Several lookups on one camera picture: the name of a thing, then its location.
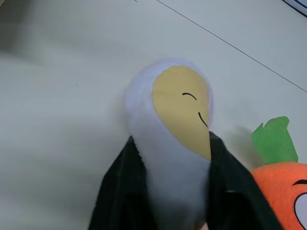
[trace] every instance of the closed eye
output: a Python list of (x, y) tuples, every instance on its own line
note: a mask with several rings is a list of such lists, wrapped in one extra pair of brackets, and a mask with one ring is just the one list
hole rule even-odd
[(189, 96), (193, 97), (197, 101), (196, 97), (193, 94), (191, 94), (191, 93), (184, 92), (182, 95), (189, 95)]

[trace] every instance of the cartoon eye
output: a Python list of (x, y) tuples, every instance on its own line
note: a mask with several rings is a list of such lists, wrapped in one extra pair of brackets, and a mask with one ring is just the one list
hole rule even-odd
[(298, 222), (307, 230), (307, 193), (302, 193), (295, 199), (294, 211)]
[(197, 101), (196, 97), (193, 94), (191, 94), (191, 93), (184, 92), (182, 95), (189, 95), (189, 96), (193, 97)]

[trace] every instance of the table surface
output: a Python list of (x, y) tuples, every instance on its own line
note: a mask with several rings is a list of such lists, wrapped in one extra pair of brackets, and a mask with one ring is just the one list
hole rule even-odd
[(226, 2), (5, 1), (0, 8), (3, 229), (87, 228), (101, 179), (129, 136), (124, 90), (161, 58), (185, 58), (208, 76), (214, 91), (212, 131), (246, 167), (261, 164), (251, 133), (278, 116), (290, 119), (300, 161), (307, 162), (307, 30), (291, 23), (304, 27), (307, 19), (270, 0), (279, 20), (271, 15), (271, 21), (255, 23), (250, 8), (266, 15), (269, 9), (257, 5), (263, 1)]

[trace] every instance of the plush toy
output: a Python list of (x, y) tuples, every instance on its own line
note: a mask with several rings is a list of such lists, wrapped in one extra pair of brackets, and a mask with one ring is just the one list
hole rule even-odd
[(258, 186), (285, 230), (307, 229), (307, 165), (298, 157), (287, 127), (279, 117), (253, 133), (257, 152), (268, 165), (252, 171)]
[(151, 65), (127, 88), (126, 117), (159, 230), (205, 222), (212, 101), (205, 75), (183, 59)]

